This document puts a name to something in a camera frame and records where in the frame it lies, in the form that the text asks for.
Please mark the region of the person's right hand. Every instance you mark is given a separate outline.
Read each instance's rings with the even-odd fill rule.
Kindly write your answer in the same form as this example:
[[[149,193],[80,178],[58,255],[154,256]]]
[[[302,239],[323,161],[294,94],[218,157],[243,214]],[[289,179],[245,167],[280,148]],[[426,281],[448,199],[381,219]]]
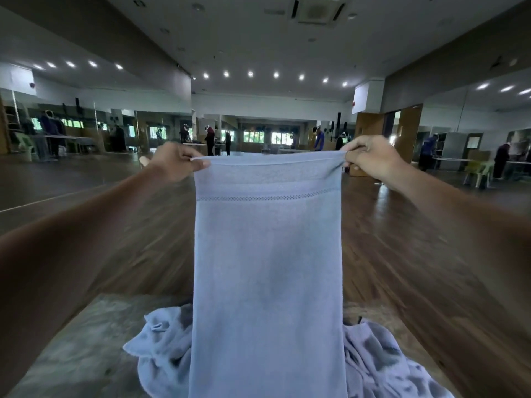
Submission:
[[[348,142],[346,145],[344,145],[340,151],[346,153],[353,153],[354,152],[354,146],[355,143],[353,141]],[[370,175],[370,177],[379,180],[380,182],[384,183],[387,186],[392,186],[395,184],[395,181],[399,180],[400,176],[402,176],[405,173],[408,173],[413,167],[411,167],[410,164],[407,164],[396,149],[388,143],[383,144],[384,147],[390,147],[386,151],[382,151],[382,155],[379,157],[373,156],[373,162],[370,163],[370,155],[367,153],[366,158],[366,166],[365,170],[363,170],[366,173],[370,173],[373,171],[373,173]]]

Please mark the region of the person's left hand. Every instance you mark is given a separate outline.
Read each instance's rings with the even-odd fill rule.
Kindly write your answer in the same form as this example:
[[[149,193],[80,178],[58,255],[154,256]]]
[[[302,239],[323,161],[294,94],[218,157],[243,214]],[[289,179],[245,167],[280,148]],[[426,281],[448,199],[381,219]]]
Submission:
[[[191,159],[207,160],[193,147],[166,142],[157,148],[152,158],[141,158],[142,176],[158,184],[180,182],[196,173],[189,169]]]

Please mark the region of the light blue towel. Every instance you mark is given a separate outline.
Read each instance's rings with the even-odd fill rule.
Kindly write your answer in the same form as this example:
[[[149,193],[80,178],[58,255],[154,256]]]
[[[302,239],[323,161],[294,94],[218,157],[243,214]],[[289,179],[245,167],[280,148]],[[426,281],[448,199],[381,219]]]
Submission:
[[[123,350],[138,358],[137,373],[151,398],[190,398],[192,305],[156,309]],[[404,354],[384,326],[360,316],[344,322],[348,398],[455,398]]]
[[[204,159],[189,398],[347,398],[345,153]]]

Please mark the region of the person's right forearm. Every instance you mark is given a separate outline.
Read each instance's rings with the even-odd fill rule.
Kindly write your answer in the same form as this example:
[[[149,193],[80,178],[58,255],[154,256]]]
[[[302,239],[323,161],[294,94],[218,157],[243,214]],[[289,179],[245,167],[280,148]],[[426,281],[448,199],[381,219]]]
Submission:
[[[453,244],[489,293],[531,334],[531,221],[406,164],[379,178]]]

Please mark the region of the person's left forearm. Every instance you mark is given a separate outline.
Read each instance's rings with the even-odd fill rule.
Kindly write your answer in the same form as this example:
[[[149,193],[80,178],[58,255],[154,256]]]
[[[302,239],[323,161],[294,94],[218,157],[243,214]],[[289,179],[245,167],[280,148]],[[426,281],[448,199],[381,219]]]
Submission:
[[[0,398],[82,300],[127,220],[168,181],[151,162],[78,206],[0,237]]]

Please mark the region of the wooden door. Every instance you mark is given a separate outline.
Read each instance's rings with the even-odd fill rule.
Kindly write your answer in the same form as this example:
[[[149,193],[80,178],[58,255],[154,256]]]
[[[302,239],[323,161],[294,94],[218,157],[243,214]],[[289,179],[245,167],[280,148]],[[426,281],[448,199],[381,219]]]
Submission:
[[[410,106],[400,111],[395,149],[407,164],[411,164],[416,136],[420,125],[423,104]]]
[[[373,162],[373,156],[379,157],[382,151],[386,151],[390,147],[384,147],[384,143],[388,143],[383,137],[383,127],[385,122],[385,114],[383,113],[359,113],[357,115],[355,133],[353,143],[354,152],[347,153],[347,157],[355,158],[355,163],[350,164],[351,176],[369,176],[373,173],[366,173],[363,171],[365,166],[359,165],[359,158],[362,158],[362,163],[366,162],[365,153],[370,155],[370,163]]]

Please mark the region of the row of ceiling lights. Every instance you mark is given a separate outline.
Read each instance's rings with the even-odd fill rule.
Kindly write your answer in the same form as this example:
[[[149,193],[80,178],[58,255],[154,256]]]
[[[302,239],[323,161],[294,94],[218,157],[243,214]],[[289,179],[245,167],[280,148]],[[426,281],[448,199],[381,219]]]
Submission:
[[[245,67],[203,68],[192,74],[192,93],[222,93],[249,95],[291,95],[303,99],[342,100],[354,94],[357,86],[369,80],[359,79],[339,71],[332,71],[331,64],[322,70],[293,70],[292,67],[272,69],[269,67],[246,69]],[[43,65],[43,70],[35,68],[36,79],[48,79],[75,88],[101,88],[110,90],[163,90],[162,85],[149,85],[115,66],[95,66],[64,63],[52,67]]]

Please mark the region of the green plastic chair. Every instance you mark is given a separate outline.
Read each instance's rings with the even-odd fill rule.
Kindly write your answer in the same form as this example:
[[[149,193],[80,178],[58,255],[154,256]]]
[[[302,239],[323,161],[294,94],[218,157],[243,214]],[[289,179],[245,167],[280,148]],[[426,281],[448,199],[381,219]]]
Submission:
[[[21,132],[15,132],[15,136],[19,141],[18,149],[19,152],[23,155],[23,161],[37,162],[39,160],[39,157],[37,153],[37,147],[33,139]]]
[[[469,161],[464,168],[464,186],[488,189],[492,181],[494,161]]]

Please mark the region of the ceiling air conditioner unit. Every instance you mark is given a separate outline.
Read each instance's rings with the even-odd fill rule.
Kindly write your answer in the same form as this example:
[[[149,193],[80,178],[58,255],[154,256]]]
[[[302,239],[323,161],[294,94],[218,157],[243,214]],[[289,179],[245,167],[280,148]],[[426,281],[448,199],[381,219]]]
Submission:
[[[293,0],[289,20],[299,25],[333,27],[351,0]]]

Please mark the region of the crumpled light blue towel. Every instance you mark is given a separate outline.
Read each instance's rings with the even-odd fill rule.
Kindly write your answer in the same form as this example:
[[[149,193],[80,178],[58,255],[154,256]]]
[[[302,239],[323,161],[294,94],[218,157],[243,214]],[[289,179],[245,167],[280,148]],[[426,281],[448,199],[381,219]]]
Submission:
[[[123,350],[138,358],[137,373],[151,398],[190,398],[192,305],[156,309]],[[404,354],[384,326],[360,316],[344,322],[348,398],[455,398]]]

